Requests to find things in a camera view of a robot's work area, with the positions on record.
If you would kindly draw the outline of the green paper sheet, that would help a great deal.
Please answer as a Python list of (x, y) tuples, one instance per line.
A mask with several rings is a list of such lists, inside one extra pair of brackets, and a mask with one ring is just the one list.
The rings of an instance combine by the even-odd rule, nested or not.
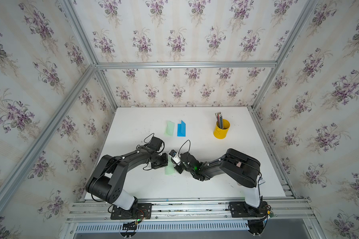
[(165, 167), (165, 175), (173, 175), (176, 170), (174, 164), (169, 160), (167, 166)]
[(166, 136), (173, 136), (174, 135), (174, 129), (175, 129), (175, 123), (172, 121), (166, 121), (166, 128), (164, 135)]

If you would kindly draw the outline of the blue square paper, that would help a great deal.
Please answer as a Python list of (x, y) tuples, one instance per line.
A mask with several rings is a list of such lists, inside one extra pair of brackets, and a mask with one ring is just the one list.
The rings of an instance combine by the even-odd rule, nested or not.
[(177, 136), (178, 137), (186, 136), (186, 124), (183, 120), (179, 124), (177, 124)]

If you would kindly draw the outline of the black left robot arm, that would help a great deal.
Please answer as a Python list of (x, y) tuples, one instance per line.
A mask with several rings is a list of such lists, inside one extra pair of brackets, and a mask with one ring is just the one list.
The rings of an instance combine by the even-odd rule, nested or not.
[(153, 136), (132, 152), (102, 156), (85, 185), (86, 192), (123, 210), (136, 209), (138, 199), (123, 189), (126, 175), (141, 164), (150, 164), (152, 169), (166, 167), (168, 156), (164, 148), (165, 143)]

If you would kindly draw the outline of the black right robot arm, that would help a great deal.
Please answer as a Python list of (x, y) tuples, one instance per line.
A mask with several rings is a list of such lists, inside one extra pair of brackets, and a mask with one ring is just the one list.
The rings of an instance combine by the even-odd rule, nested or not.
[(259, 188), (262, 177), (261, 163), (257, 159), (232, 148), (223, 156), (209, 162), (199, 162), (189, 152), (178, 153), (171, 150), (169, 155), (179, 174), (186, 171), (198, 181), (207, 181), (215, 176), (227, 174), (244, 187), (245, 205), (255, 209), (262, 206)]

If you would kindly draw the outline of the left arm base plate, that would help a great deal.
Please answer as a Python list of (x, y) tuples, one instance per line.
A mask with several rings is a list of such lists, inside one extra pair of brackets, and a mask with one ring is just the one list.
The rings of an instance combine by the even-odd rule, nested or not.
[(111, 220), (143, 220), (150, 219), (152, 213), (151, 203), (137, 203), (134, 204), (130, 210), (122, 209), (121, 207), (113, 206), (111, 210)]

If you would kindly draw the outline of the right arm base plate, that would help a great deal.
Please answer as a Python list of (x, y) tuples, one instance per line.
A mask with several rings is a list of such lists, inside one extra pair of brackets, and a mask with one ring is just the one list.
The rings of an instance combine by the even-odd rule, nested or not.
[(258, 208), (249, 206), (245, 202), (230, 202), (228, 209), (233, 218), (264, 218), (271, 211), (271, 206), (261, 201)]

